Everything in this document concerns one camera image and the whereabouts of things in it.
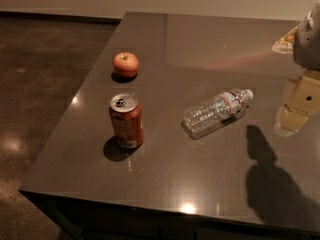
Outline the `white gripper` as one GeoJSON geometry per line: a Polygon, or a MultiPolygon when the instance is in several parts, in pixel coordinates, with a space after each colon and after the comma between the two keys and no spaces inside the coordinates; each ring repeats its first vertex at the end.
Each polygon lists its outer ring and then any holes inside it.
{"type": "Polygon", "coordinates": [[[287,82],[282,105],[275,118],[275,133],[290,137],[320,109],[320,1],[298,27],[291,29],[273,44],[272,51],[279,54],[293,53],[296,64],[310,69],[299,78],[287,82]]]}

